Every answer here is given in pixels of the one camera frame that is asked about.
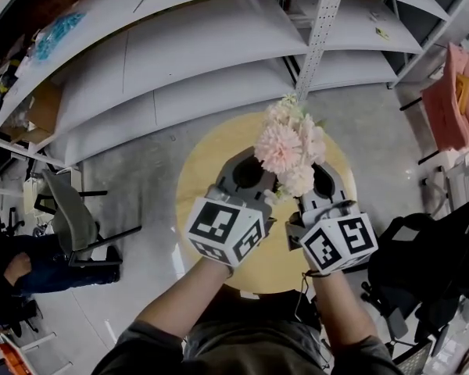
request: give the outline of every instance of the gray floor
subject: gray floor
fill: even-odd
[[[425,175],[417,160],[433,149],[433,142],[417,109],[409,116],[398,110],[398,94],[405,103],[417,89],[390,91],[385,85],[368,85],[309,97],[309,111],[316,120],[326,120],[325,130],[349,158],[360,208],[370,215],[377,232],[396,216],[424,211],[419,181]],[[106,197],[87,199],[102,233],[111,235],[139,224],[143,230],[120,244],[124,267],[118,284],[37,296],[45,316],[42,332],[57,334],[30,353],[41,375],[68,362],[73,367],[66,374],[90,373],[114,346],[112,334],[118,336],[188,269],[187,259],[181,263],[174,211],[181,167],[195,144],[218,123],[266,107],[267,102],[246,106],[161,130],[83,163],[85,190],[109,191]],[[8,174],[9,183],[19,187],[21,170],[16,167]],[[10,204],[20,205],[7,198],[3,209]],[[349,277],[358,293],[365,277]],[[385,324],[368,309],[385,336]]]

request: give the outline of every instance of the round wooden table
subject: round wooden table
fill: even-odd
[[[220,170],[231,157],[252,146],[263,127],[263,112],[238,116],[214,128],[194,148],[182,168],[176,195],[177,225],[183,232],[193,203],[205,196],[208,187],[215,183]],[[346,157],[326,134],[327,163],[342,178],[347,197],[356,200],[356,184]],[[256,294],[300,290],[302,272],[308,270],[302,249],[290,252],[285,233],[285,222],[298,211],[295,200],[273,208],[272,217],[277,222],[268,237],[236,269],[226,284],[242,291]],[[186,251],[195,260],[199,253],[182,238]]]

